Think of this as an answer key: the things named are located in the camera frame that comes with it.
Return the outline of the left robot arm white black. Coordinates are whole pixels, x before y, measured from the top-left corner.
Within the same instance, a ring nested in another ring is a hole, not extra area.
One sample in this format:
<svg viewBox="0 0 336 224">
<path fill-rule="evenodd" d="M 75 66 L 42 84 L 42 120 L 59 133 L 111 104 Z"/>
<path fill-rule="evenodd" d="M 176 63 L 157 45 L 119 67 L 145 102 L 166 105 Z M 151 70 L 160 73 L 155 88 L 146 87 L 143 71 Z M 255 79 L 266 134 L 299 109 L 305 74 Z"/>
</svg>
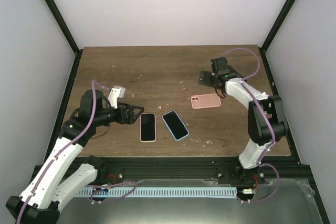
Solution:
<svg viewBox="0 0 336 224">
<path fill-rule="evenodd" d="M 118 102 L 125 88 L 115 86 L 104 96 L 87 90 L 80 106 L 62 125 L 54 148 L 38 174 L 19 196 L 11 196 L 6 208 L 16 223 L 56 223 L 60 212 L 85 187 L 102 188 L 107 180 L 103 160 L 89 156 L 67 179 L 64 175 L 100 126 L 110 123 L 131 125 L 144 112 L 140 106 Z"/>
</svg>

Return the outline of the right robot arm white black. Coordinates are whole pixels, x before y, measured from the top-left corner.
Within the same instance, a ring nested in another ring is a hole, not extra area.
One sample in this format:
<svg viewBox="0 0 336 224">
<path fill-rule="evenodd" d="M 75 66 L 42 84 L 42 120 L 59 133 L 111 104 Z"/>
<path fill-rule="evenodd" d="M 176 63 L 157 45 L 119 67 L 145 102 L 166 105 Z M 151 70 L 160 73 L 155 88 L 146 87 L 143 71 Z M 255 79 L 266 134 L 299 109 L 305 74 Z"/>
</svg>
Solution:
<svg viewBox="0 0 336 224">
<path fill-rule="evenodd" d="M 288 123 L 282 99 L 269 96 L 246 82 L 240 73 L 228 65 L 226 58 L 211 60 L 212 71 L 201 71 L 199 84 L 220 91 L 221 98 L 231 96 L 248 110 L 249 141 L 239 155 L 240 165 L 233 177 L 244 184 L 252 177 L 251 169 L 261 164 L 263 157 L 288 133 Z"/>
</svg>

